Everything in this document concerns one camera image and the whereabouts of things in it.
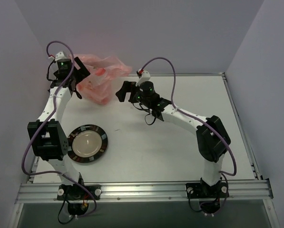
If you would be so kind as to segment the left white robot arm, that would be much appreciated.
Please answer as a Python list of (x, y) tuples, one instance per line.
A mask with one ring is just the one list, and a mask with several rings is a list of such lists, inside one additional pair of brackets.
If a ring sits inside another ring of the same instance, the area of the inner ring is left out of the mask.
[(53, 62), (57, 64), (55, 79), (51, 80), (49, 98), (42, 114), (28, 124), (28, 133), (34, 155), (47, 161), (54, 169), (62, 184), (70, 185), (68, 193), (74, 199), (85, 195), (85, 186), (80, 184), (81, 174), (74, 168), (67, 156), (69, 143), (62, 129), (61, 119), (67, 103), (77, 91), (77, 84), (90, 75), (78, 57), (71, 59), (62, 51)]

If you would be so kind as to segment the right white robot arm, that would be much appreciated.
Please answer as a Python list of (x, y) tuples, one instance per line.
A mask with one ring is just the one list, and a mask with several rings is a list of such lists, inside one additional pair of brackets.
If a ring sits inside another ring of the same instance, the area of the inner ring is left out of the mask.
[(141, 85), (125, 81), (120, 90), (116, 92), (116, 97), (120, 102), (124, 102), (127, 93), (130, 93), (128, 100), (130, 103), (145, 106), (154, 118), (173, 123), (196, 136), (198, 150), (205, 160), (201, 191), (206, 196), (216, 193), (223, 158), (227, 151), (226, 146), (216, 134), (220, 134), (227, 144), (231, 142), (220, 118), (215, 115), (203, 117), (193, 113), (183, 114), (182, 111), (172, 106), (171, 101), (156, 93), (150, 81), (143, 82)]

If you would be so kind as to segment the pink plastic bag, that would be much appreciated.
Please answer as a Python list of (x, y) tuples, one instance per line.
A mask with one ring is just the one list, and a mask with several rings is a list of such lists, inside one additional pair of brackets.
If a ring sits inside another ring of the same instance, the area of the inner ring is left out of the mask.
[(119, 77), (127, 77), (132, 67), (125, 65), (116, 56), (99, 58), (92, 54), (76, 54), (90, 75), (83, 79), (77, 90), (81, 96), (98, 105), (106, 105), (112, 98), (112, 81)]

